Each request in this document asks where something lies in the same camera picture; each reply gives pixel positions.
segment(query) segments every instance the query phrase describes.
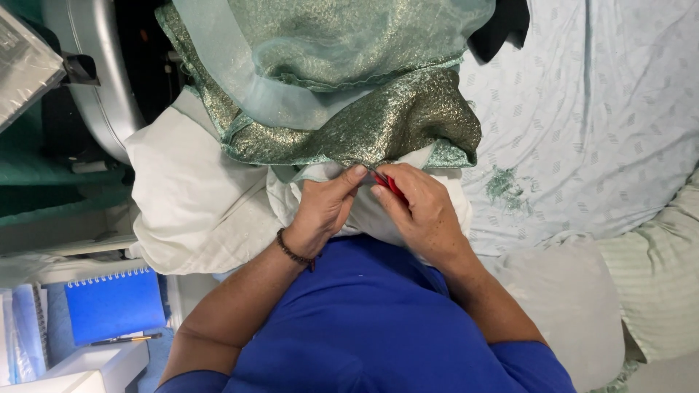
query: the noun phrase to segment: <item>scissors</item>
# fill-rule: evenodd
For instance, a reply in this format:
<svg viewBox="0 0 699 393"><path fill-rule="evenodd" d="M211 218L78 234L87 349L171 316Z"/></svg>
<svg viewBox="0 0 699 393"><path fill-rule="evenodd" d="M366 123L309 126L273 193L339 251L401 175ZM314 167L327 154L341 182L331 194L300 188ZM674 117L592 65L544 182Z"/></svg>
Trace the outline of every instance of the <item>scissors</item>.
<svg viewBox="0 0 699 393"><path fill-rule="evenodd" d="M405 198L405 195L401 191L400 188L396 185L395 180L391 176L385 176L382 173L379 173L379 171L376 170L376 168L372 168L371 172L373 173L374 180L376 180L379 185L382 185L389 190L391 190L406 206L410 205L410 202L408 202L408 199Z"/></svg>

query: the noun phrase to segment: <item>bracelet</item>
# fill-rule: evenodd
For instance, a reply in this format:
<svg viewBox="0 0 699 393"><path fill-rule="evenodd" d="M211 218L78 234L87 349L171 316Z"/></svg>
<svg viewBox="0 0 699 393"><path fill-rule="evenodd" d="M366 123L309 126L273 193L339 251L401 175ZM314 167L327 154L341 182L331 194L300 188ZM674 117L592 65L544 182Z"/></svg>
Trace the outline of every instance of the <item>bracelet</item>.
<svg viewBox="0 0 699 393"><path fill-rule="evenodd" d="M282 248L282 251L289 258L291 258L291 260L298 262L299 264L307 264L308 268L310 269L310 271L312 273L315 270L315 258L299 257L298 255L291 252L291 250L287 247L287 245L284 244L284 241L282 240L282 232L283 231L284 231L284 228L280 228L279 231L277 232L277 244Z"/></svg>

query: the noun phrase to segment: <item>black fabric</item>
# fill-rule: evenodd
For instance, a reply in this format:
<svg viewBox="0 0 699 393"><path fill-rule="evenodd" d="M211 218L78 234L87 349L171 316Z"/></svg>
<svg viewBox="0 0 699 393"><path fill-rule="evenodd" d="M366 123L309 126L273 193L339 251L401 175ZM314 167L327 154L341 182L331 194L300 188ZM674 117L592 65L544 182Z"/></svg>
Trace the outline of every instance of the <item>black fabric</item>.
<svg viewBox="0 0 699 393"><path fill-rule="evenodd" d="M483 62L490 62L512 34L521 48L529 30L529 8L526 0L496 0L490 20L468 39L471 51Z"/></svg>

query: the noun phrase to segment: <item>notebook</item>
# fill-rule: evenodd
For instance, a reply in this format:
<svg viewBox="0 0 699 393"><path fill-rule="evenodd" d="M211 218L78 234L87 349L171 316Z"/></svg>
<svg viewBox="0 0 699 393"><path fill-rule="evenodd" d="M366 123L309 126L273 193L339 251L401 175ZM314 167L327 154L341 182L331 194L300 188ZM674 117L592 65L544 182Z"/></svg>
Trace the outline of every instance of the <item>notebook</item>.
<svg viewBox="0 0 699 393"><path fill-rule="evenodd" d="M76 345L166 325L158 277L139 268L65 285Z"/></svg>

